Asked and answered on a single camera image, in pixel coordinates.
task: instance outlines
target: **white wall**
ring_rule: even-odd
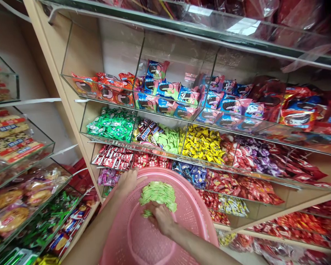
[[[19,75],[21,100],[50,97],[17,25],[16,17],[1,11],[0,56]],[[56,142],[55,151],[72,145],[54,103],[20,105],[18,109]],[[75,152],[59,156],[59,162],[63,164],[71,165],[77,159]]]

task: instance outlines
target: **hand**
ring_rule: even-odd
[[[147,176],[138,179],[138,172],[139,168],[136,167],[121,174],[117,185],[117,190],[120,191],[121,194],[125,196],[129,195],[129,193],[136,188],[137,184],[147,179]]]
[[[177,223],[174,222],[169,209],[164,204],[160,205],[154,201],[148,203],[146,208],[153,213],[153,216],[148,217],[148,220],[159,229],[162,235],[170,237],[176,229]]]

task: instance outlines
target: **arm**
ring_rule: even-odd
[[[113,197],[66,256],[63,265],[98,264],[120,207],[136,185],[146,179],[146,177],[137,179],[138,171],[139,169],[136,168],[120,176]]]
[[[174,222],[168,208],[164,205],[151,202],[148,208],[154,215],[149,217],[150,222],[153,223],[163,235],[186,250],[200,265],[241,265],[224,251]]]

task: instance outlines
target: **green candy wrapper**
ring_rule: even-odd
[[[136,112],[123,109],[102,109],[101,116],[88,124],[87,133],[109,139],[130,142]]]

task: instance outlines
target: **pink shopping basket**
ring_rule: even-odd
[[[139,204],[142,188],[151,181],[173,186],[178,209],[173,217],[177,223],[218,247],[211,216],[195,188],[178,173],[162,167],[140,169],[138,177],[147,176],[127,197],[120,208],[106,241],[100,265],[183,265],[197,262],[180,246],[163,236],[142,217]],[[105,200],[102,209],[113,196]]]

